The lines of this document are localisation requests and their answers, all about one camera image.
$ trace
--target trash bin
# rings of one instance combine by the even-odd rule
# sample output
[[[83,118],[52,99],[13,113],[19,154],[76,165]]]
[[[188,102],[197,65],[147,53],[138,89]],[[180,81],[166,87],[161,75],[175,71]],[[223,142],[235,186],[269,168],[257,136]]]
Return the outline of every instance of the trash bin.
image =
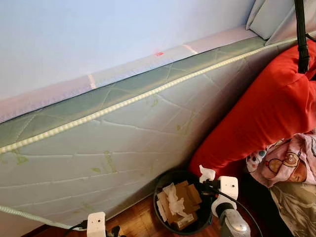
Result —
[[[190,224],[181,231],[173,229],[170,225],[168,225],[167,222],[163,221],[157,206],[157,194],[159,194],[164,187],[170,185],[171,183],[178,184],[186,180],[189,182],[189,184],[194,184],[197,191],[201,194],[202,184],[199,183],[199,178],[186,170],[170,171],[161,175],[154,192],[154,208],[157,217],[168,230],[182,236],[193,235],[202,231],[204,228],[212,223],[213,219],[211,211],[211,205],[214,201],[213,197],[200,195],[202,203],[200,204],[200,209],[197,210],[197,221]]]

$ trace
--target white wall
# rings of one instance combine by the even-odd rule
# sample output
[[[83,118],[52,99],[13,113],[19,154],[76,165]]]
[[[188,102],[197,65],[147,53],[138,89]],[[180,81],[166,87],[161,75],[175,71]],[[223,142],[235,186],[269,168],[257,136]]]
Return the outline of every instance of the white wall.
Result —
[[[0,100],[245,24],[254,0],[1,0]]]

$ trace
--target floor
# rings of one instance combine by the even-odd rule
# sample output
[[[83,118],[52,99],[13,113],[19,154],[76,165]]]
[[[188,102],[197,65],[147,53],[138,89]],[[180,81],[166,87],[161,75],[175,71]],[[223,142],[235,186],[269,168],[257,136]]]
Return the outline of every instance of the floor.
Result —
[[[106,222],[107,230],[119,225],[120,234],[127,237],[178,237],[179,235],[167,230],[156,217],[152,196],[146,198],[130,209]],[[28,233],[23,237],[62,237],[65,230],[55,227],[42,227],[37,233]],[[85,232],[72,231],[67,237],[86,237]],[[213,219],[213,224],[202,232],[192,237],[220,237],[218,219]]]

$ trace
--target white mattress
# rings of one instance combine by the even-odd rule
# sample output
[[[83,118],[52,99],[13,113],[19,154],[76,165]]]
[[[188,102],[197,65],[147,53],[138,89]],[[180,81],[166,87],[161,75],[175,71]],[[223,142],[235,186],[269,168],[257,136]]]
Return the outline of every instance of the white mattress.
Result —
[[[295,42],[264,43],[223,46],[0,124],[0,205],[67,225],[91,212],[118,214],[150,194],[156,177],[183,165]],[[41,225],[7,215],[1,236]]]

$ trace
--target pink blanket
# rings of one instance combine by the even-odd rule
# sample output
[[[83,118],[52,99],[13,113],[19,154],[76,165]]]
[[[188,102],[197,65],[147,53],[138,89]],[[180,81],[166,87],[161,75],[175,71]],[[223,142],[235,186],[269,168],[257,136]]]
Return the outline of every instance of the pink blanket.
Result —
[[[296,134],[247,157],[252,177],[266,187],[280,181],[316,185],[316,135]]]

